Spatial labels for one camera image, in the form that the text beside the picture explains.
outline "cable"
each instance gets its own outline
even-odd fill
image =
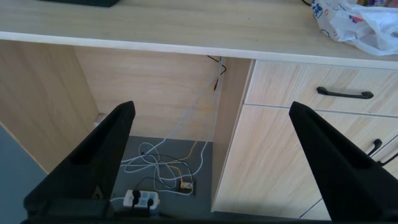
[[[164,155],[164,154],[159,154],[159,152],[157,151],[157,147],[160,146],[161,144],[163,144],[163,143],[164,143],[164,142],[177,130],[177,128],[181,125],[182,121],[185,120],[185,118],[187,117],[187,115],[189,114],[189,112],[190,112],[190,111],[193,109],[193,107],[198,103],[198,100],[199,100],[201,97],[203,97],[203,95],[209,90],[210,86],[212,86],[213,80],[215,80],[215,78],[216,78],[216,74],[219,74],[218,77],[217,77],[217,80],[220,80],[220,84],[221,84],[222,79],[220,79],[220,75],[221,75],[223,72],[226,71],[226,68],[224,67],[224,71],[221,72],[221,68],[222,68],[222,67],[223,67],[223,58],[221,58],[221,60],[219,61],[219,66],[218,66],[218,68],[217,68],[218,72],[217,72],[217,70],[214,71],[213,76],[212,76],[212,79],[210,80],[208,87],[207,87],[206,89],[204,89],[204,90],[201,92],[200,96],[193,102],[193,104],[188,108],[188,110],[186,110],[186,112],[184,113],[184,115],[183,115],[183,117],[181,118],[181,120],[177,123],[176,127],[174,127],[173,130],[172,130],[170,133],[168,133],[168,135],[166,135],[166,137],[165,137],[160,143],[158,143],[158,144],[156,144],[156,145],[154,146],[154,145],[151,144],[151,143],[144,142],[144,143],[142,143],[142,144],[139,146],[139,148],[138,148],[139,153],[141,153],[141,147],[142,147],[143,145],[148,144],[148,145],[151,146],[151,148],[150,148],[144,155],[137,156],[137,157],[134,157],[134,158],[132,158],[132,159],[126,159],[126,160],[123,160],[123,161],[122,161],[122,163],[123,163],[123,162],[128,162],[127,164],[121,164],[121,167],[122,167],[122,166],[125,167],[125,168],[124,168],[124,171],[125,171],[125,172],[133,173],[133,172],[139,172],[140,170],[144,170],[144,169],[149,168],[149,167],[155,167],[155,169],[154,169],[154,177],[151,177],[151,179],[154,179],[154,188],[155,188],[155,190],[157,190],[157,189],[156,189],[156,186],[155,186],[155,179],[156,179],[155,176],[156,176],[156,173],[157,173],[157,176],[158,176],[158,178],[159,178],[159,179],[156,179],[156,180],[157,180],[158,182],[161,182],[164,186],[166,186],[166,187],[168,187],[168,188],[172,188],[172,187],[170,187],[170,186],[164,184],[164,183],[163,183],[163,180],[174,180],[174,181],[175,181],[175,185],[176,185],[176,184],[177,184],[177,181],[176,181],[177,179],[182,179],[182,177],[191,177],[191,182],[193,182],[193,175],[197,174],[197,173],[200,171],[200,169],[201,169],[201,167],[202,167],[202,165],[203,165],[203,152],[204,152],[204,150],[205,150],[205,148],[206,148],[208,142],[210,141],[211,135],[212,135],[212,133],[213,133],[213,127],[211,128],[211,130],[210,130],[210,132],[209,132],[209,135],[208,135],[208,139],[206,140],[206,143],[205,143],[205,145],[203,146],[203,148],[202,148],[202,150],[201,150],[201,153],[200,153],[200,156],[201,156],[201,163],[200,163],[200,166],[199,166],[199,168],[195,171],[195,173],[193,173],[193,174],[191,173],[191,170],[189,169],[189,166],[186,165],[186,163],[182,162],[181,159],[177,159],[177,158],[174,158],[174,157],[171,157],[171,156],[168,156],[168,155]],[[217,95],[216,95],[215,100],[214,100],[214,102],[213,102],[213,108],[212,108],[212,111],[213,111],[212,126],[213,126],[213,124],[214,124],[214,122],[215,122],[215,108],[216,108],[216,102],[218,101],[219,96],[220,96],[220,88],[217,88]],[[193,147],[191,148],[190,154],[189,154],[188,157],[186,157],[186,158],[189,158],[189,156],[192,154],[192,151],[193,151],[193,148],[195,147],[195,145],[196,145],[196,143],[193,145]],[[153,150],[155,150],[155,151],[157,152],[157,154],[149,154],[149,153],[150,153],[151,151],[153,151]],[[154,160],[155,162],[150,162],[150,161],[144,159],[144,157],[146,157],[146,156],[151,156],[151,158],[153,158],[153,160]],[[171,157],[171,158],[174,158],[175,161],[172,161],[172,162],[160,162],[160,156]],[[140,159],[140,158],[141,158],[144,162],[146,162],[147,164],[139,164],[139,165],[132,164],[135,160]],[[174,175],[174,173],[172,172],[172,170],[170,169],[169,164],[180,164],[180,163],[184,164],[184,165],[188,168],[189,174],[182,175],[182,174],[180,173],[180,176],[179,176],[179,177],[176,177],[176,176]],[[167,168],[169,169],[169,171],[172,173],[173,178],[163,178],[163,177],[160,176],[160,169],[159,169],[159,166],[161,166],[161,165],[166,165],[166,167],[167,167]],[[141,168],[140,168],[140,169],[137,169],[137,170],[127,170],[127,168],[128,168],[129,166],[141,167]],[[192,191],[191,191],[189,194],[185,194],[185,193],[181,193],[181,192],[174,192],[174,191],[171,191],[171,190],[159,190],[159,191],[160,191],[160,192],[172,192],[172,193],[180,194],[180,195],[190,195],[190,194],[192,194],[192,192],[193,192],[193,186],[192,186]]]
[[[210,82],[209,82],[209,85],[208,85],[208,87],[206,88],[206,89],[204,89],[201,93],[200,93],[200,95],[199,95],[199,97],[193,102],[193,104],[186,110],[186,112],[184,113],[184,115],[182,116],[182,118],[180,119],[180,121],[177,123],[177,125],[173,128],[173,130],[171,131],[171,132],[169,132],[168,133],[168,135],[166,135],[166,137],[160,142],[160,143],[158,143],[156,146],[154,146],[152,149],[150,149],[148,152],[151,152],[152,150],[154,150],[157,146],[160,146],[161,144],[163,144],[165,141],[166,141],[166,139],[168,139],[169,137],[171,137],[171,135],[173,135],[173,133],[177,130],[177,128],[181,125],[181,123],[182,123],[182,121],[184,121],[185,120],[185,118],[188,116],[188,114],[189,114],[189,112],[191,112],[191,110],[193,109],[193,107],[198,103],[198,100],[207,92],[207,90],[211,87],[211,84],[213,83],[213,79],[215,78],[215,76],[216,76],[216,72],[217,72],[217,69],[214,71],[214,74],[213,74],[213,76],[212,76],[212,79],[210,80]],[[131,161],[131,160],[134,160],[135,158],[132,158],[132,159],[126,159],[126,160],[123,160],[123,161],[121,161],[121,162],[129,162],[129,161]]]
[[[124,197],[117,197],[117,198],[112,198],[111,200],[109,200],[110,202],[116,201],[116,200],[121,200],[124,199]]]
[[[207,57],[211,58],[212,60],[214,60],[214,61],[217,62],[217,63],[220,63],[220,61],[218,61],[217,59],[213,58],[212,56],[207,55]],[[226,72],[226,67],[225,67],[222,63],[221,63],[221,65],[223,66],[224,71],[220,73],[220,76],[222,76],[222,74],[224,74],[224,72]],[[216,89],[217,89],[218,79],[219,79],[219,78],[217,78],[217,82],[216,82],[216,84],[214,85],[214,91],[216,91]]]
[[[213,61],[215,61],[215,62],[217,62],[217,63],[220,62],[219,60],[213,58],[212,56],[207,55],[207,57],[211,58]],[[226,72],[226,67],[225,67],[225,65],[222,65],[222,66],[223,66],[223,68],[224,68],[224,71],[221,72],[220,76],[222,76],[222,74],[224,74],[224,73]]]
[[[301,0],[301,1],[304,2],[304,4],[306,4],[306,5],[308,5],[308,6],[311,6],[310,3],[308,3],[308,2],[306,2],[306,1],[304,1],[304,0]]]
[[[178,167],[175,167],[175,166],[170,166],[170,165],[167,165],[167,166],[170,167],[170,168],[178,170],[178,173],[180,174],[181,182],[183,182],[182,177],[181,177],[182,176],[181,170]]]
[[[167,185],[164,184],[162,181],[160,181],[160,180],[158,180],[158,179],[156,179],[156,178],[154,178],[154,177],[144,177],[144,178],[142,178],[142,179],[138,182],[138,184],[136,184],[134,190],[137,190],[138,186],[139,186],[144,180],[146,180],[146,179],[153,179],[154,181],[156,180],[156,181],[160,182],[162,185],[167,186]]]

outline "white cable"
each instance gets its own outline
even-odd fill
[[[117,198],[112,198],[111,200],[109,200],[110,202],[116,201],[116,200],[121,200],[124,199],[124,197],[117,197]]]
[[[180,119],[180,121],[177,123],[177,125],[173,128],[173,130],[172,130],[171,132],[169,132],[169,133],[166,135],[166,137],[165,137],[160,143],[158,143],[158,144],[157,144],[156,146],[154,146],[152,149],[149,149],[149,151],[147,151],[146,154],[148,154],[149,152],[151,152],[152,150],[154,150],[156,147],[158,147],[158,146],[160,146],[161,144],[163,144],[163,143],[166,141],[166,139],[168,139],[171,135],[174,134],[174,132],[177,130],[177,128],[181,125],[182,121],[185,120],[185,118],[188,116],[189,112],[191,112],[191,110],[193,109],[193,107],[198,103],[198,101],[200,100],[200,98],[201,98],[201,97],[207,92],[207,90],[211,87],[211,84],[213,83],[213,80],[215,79],[216,74],[217,74],[217,69],[214,71],[213,76],[212,76],[212,78],[211,78],[211,80],[210,80],[210,82],[209,82],[207,88],[205,88],[205,89],[200,93],[200,95],[198,96],[198,98],[197,98],[197,99],[193,102],[193,104],[185,111],[184,115],[182,116],[182,118]],[[132,159],[126,159],[126,160],[123,160],[123,161],[121,161],[121,162],[128,162],[128,161],[130,161],[130,160],[134,160],[134,158],[132,158]]]
[[[222,68],[223,60],[224,60],[224,59],[221,58],[221,60],[220,60],[220,62],[219,62],[219,64],[218,64],[218,74],[221,74],[221,68]],[[121,165],[120,165],[121,167],[122,167],[122,166],[125,167],[125,168],[124,168],[124,172],[127,172],[127,173],[134,173],[134,172],[139,172],[139,171],[144,170],[144,169],[149,168],[149,167],[155,167],[155,169],[154,169],[154,178],[155,178],[156,173],[157,173],[157,176],[158,176],[159,180],[160,180],[162,183],[163,183],[162,180],[174,180],[175,183],[174,183],[174,186],[173,186],[173,187],[169,187],[169,186],[167,186],[166,184],[163,183],[164,186],[166,186],[166,187],[168,187],[168,188],[174,188],[174,187],[176,186],[176,184],[177,184],[177,180],[178,180],[178,179],[181,179],[182,177],[191,177],[191,182],[193,182],[193,175],[197,174],[197,173],[200,171],[200,169],[201,169],[201,167],[202,167],[202,165],[203,165],[203,152],[204,152],[204,150],[206,149],[206,146],[207,146],[208,142],[210,141],[211,135],[212,135],[212,133],[213,133],[213,126],[214,126],[214,122],[215,122],[215,108],[216,108],[216,103],[217,103],[217,101],[218,101],[218,97],[219,97],[219,95],[220,95],[220,88],[221,88],[221,77],[220,77],[220,76],[218,76],[217,94],[216,94],[215,100],[214,100],[214,102],[213,102],[213,112],[212,112],[211,129],[210,129],[208,138],[207,138],[207,140],[206,140],[206,143],[205,143],[205,145],[203,146],[203,148],[202,148],[202,150],[201,150],[201,153],[200,153],[201,162],[200,162],[199,168],[198,168],[193,174],[190,172],[190,169],[188,169],[189,174],[185,174],[185,175],[181,175],[181,176],[176,177],[175,174],[173,173],[173,171],[171,170],[171,168],[170,168],[168,165],[169,165],[169,164],[181,164],[181,163],[182,163],[182,164],[184,164],[184,165],[186,165],[186,166],[188,167],[188,165],[187,165],[185,162],[181,162],[181,161],[178,161],[178,162],[159,162],[159,161],[160,161],[160,155],[158,155],[158,159],[156,159],[153,155],[147,155],[147,154],[148,154],[149,152],[151,152],[152,150],[155,150],[156,153],[159,154],[159,152],[158,152],[158,150],[157,150],[157,147],[160,146],[161,144],[163,144],[171,135],[173,135],[173,133],[177,130],[177,128],[181,125],[181,123],[186,119],[187,115],[189,114],[189,112],[191,112],[191,110],[193,109],[193,107],[198,103],[199,99],[200,99],[200,98],[208,91],[208,89],[212,86],[211,84],[213,83],[213,80],[215,79],[216,74],[217,74],[217,69],[214,71],[213,76],[212,76],[212,78],[211,78],[211,80],[210,80],[210,82],[209,82],[208,87],[207,87],[206,89],[204,89],[204,90],[201,92],[201,94],[199,95],[199,97],[198,97],[198,98],[193,102],[193,104],[186,110],[186,112],[184,112],[184,115],[182,116],[182,118],[180,119],[180,121],[177,123],[177,125],[173,128],[173,130],[172,130],[171,132],[169,132],[168,135],[166,135],[166,137],[165,137],[160,143],[158,143],[157,145],[154,146],[153,144],[151,144],[151,143],[149,143],[149,142],[143,142],[143,143],[141,143],[140,146],[138,147],[138,152],[139,152],[139,154],[141,154],[141,147],[142,147],[143,145],[145,145],[145,144],[148,144],[148,145],[152,146],[152,148],[149,149],[144,155],[137,156],[137,157],[134,157],[134,158],[131,158],[131,159],[126,159],[126,160],[121,161],[122,163],[123,163],[123,162],[128,162],[127,164],[121,164]],[[144,159],[144,157],[146,157],[146,156],[151,156],[151,157],[155,160],[155,162],[149,162],[149,161],[147,161],[146,159]],[[131,164],[132,162],[134,162],[135,160],[140,159],[140,158],[141,158],[144,162],[146,162],[147,164]],[[169,171],[172,173],[173,178],[163,178],[163,177],[161,177],[161,176],[160,176],[160,167],[159,167],[159,165],[165,165],[165,166],[169,169]],[[127,167],[129,167],[129,166],[132,166],[132,167],[142,167],[142,168],[137,169],[137,170],[128,171],[128,170],[127,170]],[[170,192],[170,193],[173,193],[173,194],[180,194],[180,195],[190,195],[190,194],[192,194],[192,192],[193,192],[193,186],[192,186],[192,190],[190,191],[190,193],[174,192],[174,191],[171,191],[171,190],[157,190],[157,189],[156,189],[156,186],[155,186],[155,180],[154,180],[154,189],[155,189],[156,191],[158,191],[158,192]]]

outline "black cable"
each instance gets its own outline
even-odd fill
[[[215,62],[217,62],[217,63],[220,62],[219,60],[213,58],[212,56],[207,55],[207,57],[211,58],[213,61],[215,61]],[[224,71],[221,72],[220,76],[226,72],[226,67],[225,67],[225,65],[222,65],[222,66],[223,66],[223,68],[224,68]]]
[[[189,173],[190,173],[190,175],[191,175],[191,183],[190,184],[188,184],[186,187],[185,187],[185,189],[187,188],[187,187],[189,187],[189,186],[191,186],[192,185],[192,183],[193,183],[193,178],[192,178],[192,171],[191,171],[191,169],[189,168],[189,166],[188,165],[186,165],[186,163],[184,163],[184,162],[182,162],[180,159],[177,159],[176,157],[172,157],[172,156],[169,156],[169,155],[165,155],[165,154],[156,154],[156,153],[153,153],[153,154],[143,154],[142,156],[165,156],[165,157],[169,157],[169,158],[172,158],[172,159],[174,159],[174,160],[176,160],[176,161],[179,161],[179,162],[181,162],[184,166],[186,166],[187,167],[187,169],[189,170]]]
[[[207,57],[211,58],[213,61],[215,61],[215,62],[217,62],[217,63],[220,62],[219,60],[213,58],[212,56],[207,55]],[[222,76],[222,74],[224,74],[224,73],[226,72],[226,67],[225,67],[225,65],[222,65],[222,66],[223,66],[223,68],[224,68],[224,71],[221,72],[220,77]],[[214,91],[216,91],[216,89],[217,89],[217,84],[218,84],[218,78],[217,78],[216,84],[214,85]]]
[[[308,5],[308,6],[311,6],[310,3],[308,3],[308,2],[306,2],[306,1],[304,1],[304,0],[301,0],[301,1],[304,2],[304,4],[306,4],[306,5]]]
[[[160,180],[158,180],[158,179],[156,179],[156,178],[153,178],[153,177],[145,177],[145,178],[141,179],[141,180],[138,182],[138,184],[136,185],[136,187],[134,188],[134,190],[137,190],[138,186],[142,183],[142,181],[144,181],[144,180],[146,180],[146,179],[153,179],[153,180],[158,181],[159,183],[161,183],[162,185],[164,185],[164,186],[166,186],[166,187],[170,187],[170,186],[168,186],[167,184],[163,183],[162,181],[160,181]]]

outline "desk top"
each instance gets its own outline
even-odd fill
[[[0,39],[398,69],[322,34],[300,0],[0,0]]]

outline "cabinet handle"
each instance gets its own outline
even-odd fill
[[[376,139],[376,140],[374,140],[373,144],[374,144],[374,148],[372,149],[372,151],[370,151],[368,153],[368,156],[371,156],[373,153],[375,153],[381,147],[383,142],[380,139]]]
[[[368,100],[374,97],[373,93],[370,91],[365,91],[362,92],[362,95],[350,95],[350,94],[344,94],[344,93],[333,93],[328,91],[325,87],[318,87],[317,92],[321,95],[326,95],[326,96],[340,96],[340,97],[347,97],[347,98],[356,98],[356,99],[364,99]]]
[[[391,157],[389,160],[387,160],[386,162],[381,162],[381,161],[379,161],[379,162],[377,162],[377,163],[380,164],[380,166],[385,166],[385,165],[387,165],[389,162],[393,161],[397,156],[398,156],[398,153],[395,154],[394,156],[392,156],[392,157]]]

